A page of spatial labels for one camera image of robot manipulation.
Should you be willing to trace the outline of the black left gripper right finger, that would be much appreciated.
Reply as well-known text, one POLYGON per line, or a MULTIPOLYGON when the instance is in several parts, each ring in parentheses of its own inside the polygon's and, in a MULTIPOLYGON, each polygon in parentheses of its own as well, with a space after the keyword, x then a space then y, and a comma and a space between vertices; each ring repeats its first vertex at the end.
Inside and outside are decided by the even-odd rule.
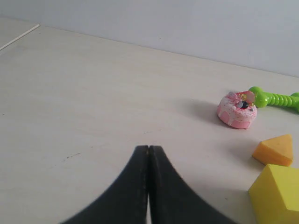
POLYGON ((153 224, 234 224, 180 177, 161 146, 149 147, 149 205, 153 224))

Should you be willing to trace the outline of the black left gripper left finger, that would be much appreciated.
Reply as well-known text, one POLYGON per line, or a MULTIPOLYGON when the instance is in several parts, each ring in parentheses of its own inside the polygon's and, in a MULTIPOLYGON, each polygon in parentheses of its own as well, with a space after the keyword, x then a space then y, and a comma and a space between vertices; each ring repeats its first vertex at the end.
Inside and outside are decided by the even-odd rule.
POLYGON ((149 147, 137 146, 117 179, 65 224, 145 224, 149 147))

